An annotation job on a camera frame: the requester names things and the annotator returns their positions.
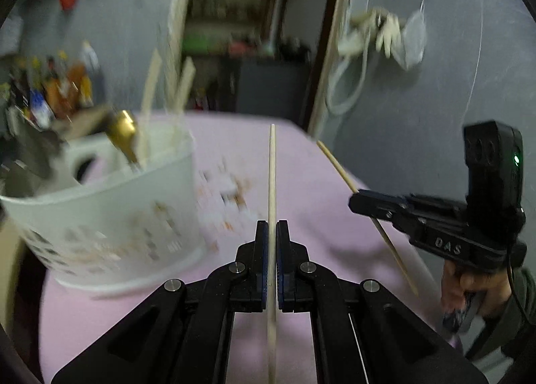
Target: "black cable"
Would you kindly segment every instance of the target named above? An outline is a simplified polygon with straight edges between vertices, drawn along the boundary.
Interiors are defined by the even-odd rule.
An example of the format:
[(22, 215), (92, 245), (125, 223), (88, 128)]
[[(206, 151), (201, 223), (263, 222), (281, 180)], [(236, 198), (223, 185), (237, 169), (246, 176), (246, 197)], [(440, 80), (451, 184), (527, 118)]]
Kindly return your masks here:
[(514, 279), (512, 277), (512, 264), (511, 264), (511, 258), (510, 258), (511, 250), (512, 250), (512, 247), (509, 246), (507, 250), (507, 269), (506, 269), (506, 274), (508, 276), (508, 284), (510, 285), (512, 296), (514, 297), (514, 301), (517, 305), (517, 308), (519, 309), (519, 312), (521, 313), (521, 316), (523, 317), (524, 322), (526, 323), (527, 326), (533, 327), (535, 325), (529, 319), (529, 315), (525, 311), (525, 308), (522, 306), (521, 301), (519, 300), (519, 296), (517, 295), (516, 289), (514, 288)]

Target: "human hand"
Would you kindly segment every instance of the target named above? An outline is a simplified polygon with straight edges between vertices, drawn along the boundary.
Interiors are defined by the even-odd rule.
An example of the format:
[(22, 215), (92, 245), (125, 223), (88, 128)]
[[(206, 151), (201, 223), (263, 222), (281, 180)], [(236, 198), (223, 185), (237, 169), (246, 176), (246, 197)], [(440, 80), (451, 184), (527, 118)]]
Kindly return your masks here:
[(486, 296), (478, 309), (482, 317), (499, 317), (512, 295), (506, 269), (494, 273), (456, 274), (456, 265), (445, 261), (441, 279), (441, 306), (444, 312), (465, 308), (465, 292), (485, 291)]

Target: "wooden stick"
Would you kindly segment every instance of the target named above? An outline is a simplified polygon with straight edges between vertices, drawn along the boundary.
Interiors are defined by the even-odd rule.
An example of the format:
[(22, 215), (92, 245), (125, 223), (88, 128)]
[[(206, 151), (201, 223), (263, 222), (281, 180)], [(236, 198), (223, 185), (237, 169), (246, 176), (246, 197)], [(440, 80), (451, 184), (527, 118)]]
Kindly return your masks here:
[[(184, 107), (188, 102), (188, 96), (192, 90), (192, 85), (194, 84), (194, 78), (196, 76), (196, 67), (194, 61), (190, 56), (184, 61), (182, 66), (181, 79), (179, 81), (179, 87), (177, 93), (173, 98), (172, 111), (175, 115), (182, 117), (184, 113)], [(171, 137), (171, 146), (176, 147), (179, 143), (179, 134), (180, 134), (180, 121), (177, 119), (173, 127), (173, 134)]]
[(151, 156), (149, 150), (149, 138), (147, 124), (151, 117), (151, 109), (153, 108), (154, 93), (156, 92), (156, 84), (160, 75), (160, 69), (162, 68), (162, 58), (155, 48), (153, 51), (153, 57), (151, 58), (151, 64), (149, 65), (149, 71), (145, 80), (145, 88), (143, 90), (143, 97), (141, 99), (141, 113), (140, 113), (140, 126), (138, 126), (138, 160), (142, 167), (147, 166), (149, 157)]
[(184, 106), (188, 101), (188, 94), (192, 89), (194, 78), (196, 76), (196, 67), (194, 61), (190, 56), (184, 61), (182, 66), (181, 79), (179, 81), (179, 88), (174, 98), (173, 111), (176, 114), (184, 112)]
[(165, 104), (167, 109), (173, 110), (173, 97), (179, 84), (180, 67), (182, 61), (182, 39), (186, 25), (186, 15), (189, 0), (171, 0), (170, 13), (167, 19), (167, 47), (164, 55), (165, 67)]
[(276, 285), (275, 285), (275, 125), (270, 125), (270, 156), (268, 168), (268, 292), (266, 308), (268, 310), (268, 384), (275, 384), (275, 348), (276, 337)]
[[(359, 190), (355, 186), (355, 183), (350, 178), (350, 176), (346, 173), (344, 168), (342, 168), (341, 164), (337, 161), (337, 159), (331, 154), (330, 150), (320, 141), (317, 141), (316, 143), (318, 147), (322, 150), (322, 152), (326, 155), (326, 157), (330, 160), (331, 164), (335, 167), (339, 175), (342, 177), (342, 179), (348, 184), (348, 187), (352, 191), (353, 194), (357, 194)], [(382, 236), (384, 242), (387, 244), (387, 247), (391, 251), (391, 254), (395, 258), (396, 263), (398, 264), (398, 267), (400, 268), (402, 274), (404, 275), (404, 278), (406, 278), (407, 283), (409, 284), (409, 287), (411, 287), (411, 290), (415, 294), (415, 296), (419, 296), (419, 290), (417, 289), (417, 285), (415, 281), (411, 278), (409, 275), (409, 272), (407, 270), (406, 265), (400, 258), (400, 254), (398, 254), (397, 249), (395, 248), (395, 245), (393, 245), (393, 242), (391, 242), (391, 239), (383, 229), (382, 225), (376, 218), (371, 218), (372, 223), (378, 230), (378, 233), (380, 233), (380, 236)]]

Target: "person's arm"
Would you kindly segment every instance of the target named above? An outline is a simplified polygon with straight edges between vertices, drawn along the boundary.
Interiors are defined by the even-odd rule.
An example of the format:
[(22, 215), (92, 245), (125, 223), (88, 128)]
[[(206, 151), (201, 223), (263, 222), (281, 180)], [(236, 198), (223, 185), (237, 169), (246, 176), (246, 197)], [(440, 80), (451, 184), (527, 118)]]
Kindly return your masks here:
[[(512, 296), (506, 271), (493, 275), (466, 273), (458, 277), (455, 270), (452, 262), (445, 263), (441, 304), (446, 312), (465, 307), (466, 291), (487, 292), (478, 312), (486, 327), (471, 346), (467, 358), (482, 358), (500, 346), (505, 355), (515, 358), (525, 343), (524, 321)], [(536, 284), (532, 275), (527, 269), (516, 269), (513, 279), (519, 301), (531, 321), (536, 321)]]

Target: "bottle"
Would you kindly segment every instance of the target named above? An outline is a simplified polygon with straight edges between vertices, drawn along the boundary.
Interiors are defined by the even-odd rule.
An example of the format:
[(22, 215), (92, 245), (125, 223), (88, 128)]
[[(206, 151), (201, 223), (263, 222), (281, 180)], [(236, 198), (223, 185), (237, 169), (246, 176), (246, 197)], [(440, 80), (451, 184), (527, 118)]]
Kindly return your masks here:
[(52, 56), (47, 57), (47, 75), (45, 76), (45, 81), (48, 82), (50, 80), (59, 80), (58, 73), (56, 71), (56, 62), (54, 61), (54, 58)]
[(86, 69), (86, 74), (80, 83), (80, 105), (91, 107), (93, 105), (93, 82), (100, 81), (100, 65), (97, 54), (88, 41), (82, 42), (80, 61)]
[(36, 89), (30, 91), (30, 108), (36, 124), (44, 130), (50, 128), (53, 113), (41, 92)]
[(31, 68), (33, 69), (31, 75), (31, 87), (34, 90), (38, 90), (41, 93), (45, 92), (43, 86), (43, 73), (41, 72), (41, 61), (37, 56), (34, 56), (31, 60)]
[(18, 107), (22, 110), (22, 91), (17, 80), (17, 70), (14, 66), (11, 67), (9, 72), (9, 98), (11, 106)]
[(30, 119), (30, 83), (28, 80), (28, 70), (26, 70), (26, 61), (20, 63), (19, 85), (22, 94), (22, 112), (26, 119)]
[(48, 105), (56, 115), (62, 117), (60, 104), (60, 77), (56, 71), (56, 62), (52, 56), (47, 57), (47, 74), (45, 76), (45, 99)]
[(58, 51), (58, 56), (60, 58), (60, 72), (58, 73), (58, 79), (60, 81), (60, 94), (63, 98), (67, 98), (69, 95), (69, 88), (71, 83), (67, 78), (67, 71), (69, 69), (67, 63), (67, 53), (63, 50)]

